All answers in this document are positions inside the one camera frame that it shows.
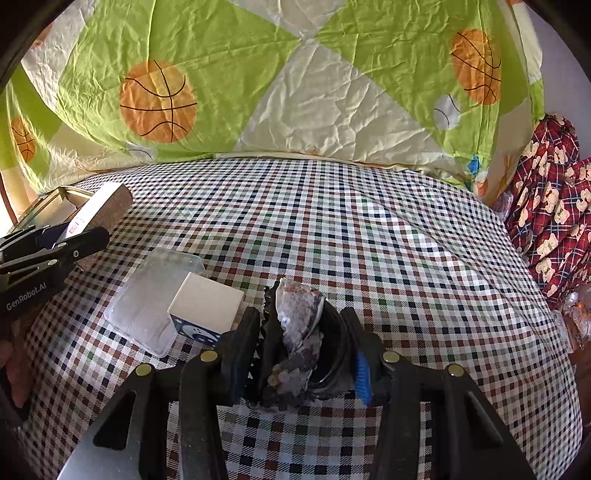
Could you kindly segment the left hand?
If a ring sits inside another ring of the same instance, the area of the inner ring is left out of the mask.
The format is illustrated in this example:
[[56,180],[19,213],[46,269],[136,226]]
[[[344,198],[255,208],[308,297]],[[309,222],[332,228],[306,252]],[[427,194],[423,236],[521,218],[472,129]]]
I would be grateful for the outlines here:
[[37,314],[34,310],[19,320],[1,325],[1,367],[6,368],[10,397],[19,409],[29,399],[34,384],[25,339]]

